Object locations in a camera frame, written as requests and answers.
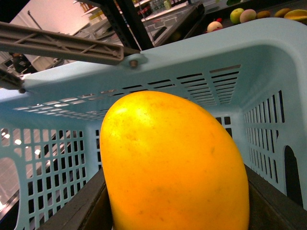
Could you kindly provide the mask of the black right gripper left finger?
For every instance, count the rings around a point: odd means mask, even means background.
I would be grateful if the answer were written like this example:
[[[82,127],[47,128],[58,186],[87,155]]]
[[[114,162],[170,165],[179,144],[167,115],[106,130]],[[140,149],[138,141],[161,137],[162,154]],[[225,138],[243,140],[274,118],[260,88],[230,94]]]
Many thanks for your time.
[[[113,218],[103,170],[56,214],[39,227],[40,230],[111,230]]]

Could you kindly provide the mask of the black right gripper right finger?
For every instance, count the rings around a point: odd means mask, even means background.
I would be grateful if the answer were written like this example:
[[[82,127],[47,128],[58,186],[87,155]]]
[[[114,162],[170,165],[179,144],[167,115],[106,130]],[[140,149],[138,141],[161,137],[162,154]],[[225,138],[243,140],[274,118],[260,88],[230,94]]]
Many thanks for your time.
[[[250,230],[306,230],[307,211],[245,166]]]

